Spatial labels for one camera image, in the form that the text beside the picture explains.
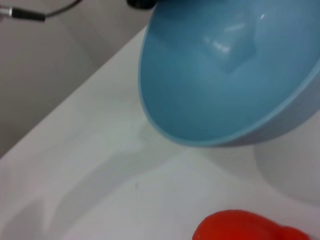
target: white table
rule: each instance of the white table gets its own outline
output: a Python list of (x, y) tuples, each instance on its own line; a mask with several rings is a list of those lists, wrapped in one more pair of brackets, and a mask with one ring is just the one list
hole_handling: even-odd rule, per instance
[(225, 209), (320, 236), (320, 207), (268, 183), (252, 146), (183, 147), (150, 126), (137, 87), (144, 33), (2, 158), (0, 239), (190, 240)]

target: blue bowl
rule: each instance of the blue bowl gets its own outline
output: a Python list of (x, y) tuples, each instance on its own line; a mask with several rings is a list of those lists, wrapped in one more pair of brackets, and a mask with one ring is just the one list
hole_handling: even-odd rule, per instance
[(320, 108), (319, 59), (320, 0), (162, 0), (141, 53), (141, 102), (180, 144), (256, 144)]

